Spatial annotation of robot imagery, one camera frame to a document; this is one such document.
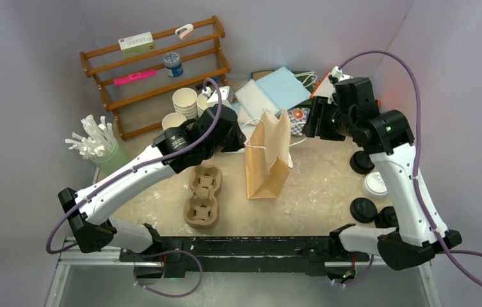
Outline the kraft brown paper bag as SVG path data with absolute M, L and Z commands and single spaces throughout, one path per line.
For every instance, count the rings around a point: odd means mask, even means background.
M 250 200 L 279 197 L 293 169 L 292 123 L 286 109 L 264 111 L 245 145 L 246 192 Z

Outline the white paper cup stack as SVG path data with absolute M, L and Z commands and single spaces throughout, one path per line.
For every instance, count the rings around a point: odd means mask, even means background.
M 191 88 L 179 88 L 172 95 L 173 107 L 176 113 L 184 115 L 187 119 L 195 119 L 197 111 L 198 94 Z

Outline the brown pulp cup carrier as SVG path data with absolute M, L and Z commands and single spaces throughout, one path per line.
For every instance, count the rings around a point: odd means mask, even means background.
M 184 205 L 185 222 L 195 229 L 214 228 L 220 215 L 217 195 L 223 185 L 221 169 L 213 165 L 195 166 L 191 170 L 188 184 L 193 195 Z

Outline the orange paper bag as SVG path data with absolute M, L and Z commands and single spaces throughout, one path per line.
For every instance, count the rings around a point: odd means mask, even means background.
M 331 72 L 328 72 L 317 84 L 310 98 L 317 96 L 329 98 L 335 91 L 334 85 L 330 80 Z

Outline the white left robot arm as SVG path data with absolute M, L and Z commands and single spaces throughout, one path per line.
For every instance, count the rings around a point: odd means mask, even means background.
M 153 227 L 111 216 L 149 187 L 200 165 L 218 152 L 236 152 L 244 147 L 246 137 L 237 114 L 224 105 L 219 86 L 206 79 L 202 93 L 206 97 L 216 95 L 218 103 L 208 107 L 199 119 L 165 129 L 139 156 L 100 182 L 79 191 L 65 188 L 59 192 L 65 211 L 62 220 L 68 221 L 76 240 L 73 246 L 82 253 L 106 246 L 126 248 L 146 262 L 159 256 L 159 235 Z

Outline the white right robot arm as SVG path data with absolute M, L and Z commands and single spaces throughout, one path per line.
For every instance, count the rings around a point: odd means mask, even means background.
M 368 154 L 382 176 L 393 204 L 398 226 L 368 228 L 347 224 L 330 234 L 328 250 L 336 260 L 353 252 L 380 256 L 396 271 L 432 260 L 445 248 L 462 243 L 439 216 L 415 165 L 415 140 L 406 116 L 380 112 L 371 80 L 367 77 L 332 79 L 330 98 L 314 98 L 303 127 L 308 138 L 344 141 L 347 137 Z

